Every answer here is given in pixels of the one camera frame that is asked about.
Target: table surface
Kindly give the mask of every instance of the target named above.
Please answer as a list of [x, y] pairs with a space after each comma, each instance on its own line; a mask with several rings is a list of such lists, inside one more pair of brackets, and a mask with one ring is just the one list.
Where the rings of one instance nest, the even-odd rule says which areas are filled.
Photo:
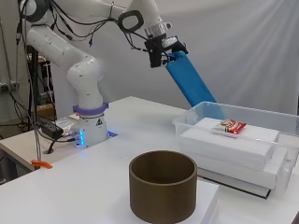
[[[134, 97], [112, 103], [106, 120], [119, 136], [1, 186], [1, 223], [98, 223], [127, 193], [135, 156], [178, 150], [172, 120], [183, 112]], [[286, 193], [268, 200], [221, 186], [221, 224], [291, 224], [299, 209], [298, 189], [298, 167]]]

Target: red snack package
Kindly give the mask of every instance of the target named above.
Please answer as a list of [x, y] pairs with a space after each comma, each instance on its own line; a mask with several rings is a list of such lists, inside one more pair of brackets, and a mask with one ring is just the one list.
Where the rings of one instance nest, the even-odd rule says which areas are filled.
[[239, 134], [247, 123], [241, 123], [235, 121], [234, 119], [227, 119], [222, 121], [220, 124], [216, 125], [213, 130], [225, 132], [225, 133], [234, 133]]

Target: transparent plastic bin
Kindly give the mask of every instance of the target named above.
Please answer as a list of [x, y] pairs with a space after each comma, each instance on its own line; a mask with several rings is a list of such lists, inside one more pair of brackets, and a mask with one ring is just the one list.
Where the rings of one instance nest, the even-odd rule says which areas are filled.
[[[272, 133], [277, 131], [278, 135], [273, 141], [265, 141], [264, 136], [244, 136], [242, 134], [244, 131], [240, 134], [232, 134], [198, 126], [202, 120], [208, 119], [234, 119], [247, 123], [245, 128], [262, 128]], [[208, 170], [216, 167], [218, 170], [212, 170], [213, 172], [280, 192], [288, 187], [292, 168], [297, 162], [299, 152], [298, 116], [203, 102], [174, 119], [173, 123], [176, 126], [180, 151], [198, 159], [199, 167]], [[196, 137], [190, 137], [188, 135], [190, 132]], [[254, 152], [250, 154], [251, 152], [246, 151], [249, 154], [244, 154], [243, 148], [240, 148], [240, 151], [230, 148], [230, 144], [236, 142], [241, 143], [242, 147], [254, 146], [252, 147]], [[263, 154], [262, 150], [268, 152], [268, 148], [271, 153], [267, 155], [269, 160], [264, 161], [264, 167], [260, 163], [255, 166], [254, 162], [260, 162], [260, 158], [263, 158], [258, 153]], [[283, 155], [282, 160], [274, 160], [275, 155], [280, 155], [280, 157]], [[206, 163], [205, 167], [201, 166], [202, 162]]]

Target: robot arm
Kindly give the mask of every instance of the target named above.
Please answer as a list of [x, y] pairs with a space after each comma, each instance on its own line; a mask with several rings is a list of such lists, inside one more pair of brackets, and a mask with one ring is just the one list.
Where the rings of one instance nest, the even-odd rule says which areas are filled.
[[[163, 64], [162, 55], [167, 50], [188, 51], [176, 37], [167, 38], [166, 30], [171, 25], [162, 21], [153, 0], [133, 0], [127, 9], [101, 0], [57, 0], [57, 3], [54, 0], [23, 0], [21, 9], [25, 8], [23, 12], [26, 20], [33, 24], [27, 35], [28, 43], [67, 73], [67, 80], [78, 96], [76, 109], [80, 120], [73, 127], [78, 139], [76, 144], [79, 147], [90, 147], [108, 138], [104, 120], [107, 106], [103, 105], [97, 87], [97, 82], [105, 75], [103, 63], [75, 48], [50, 29], [54, 23], [54, 7], [56, 10], [62, 9], [69, 16], [117, 20], [126, 33], [133, 33], [143, 26], [148, 37], [145, 45], [151, 67]], [[137, 17], [138, 23], [126, 28], [124, 22], [132, 16]]]

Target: brown cardboard tube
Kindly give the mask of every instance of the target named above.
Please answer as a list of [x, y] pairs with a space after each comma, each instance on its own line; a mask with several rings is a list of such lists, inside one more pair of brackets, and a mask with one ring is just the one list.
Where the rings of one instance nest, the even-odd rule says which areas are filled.
[[130, 205], [149, 223], [178, 223], [196, 206], [197, 166], [172, 151], [152, 151], [130, 163]]

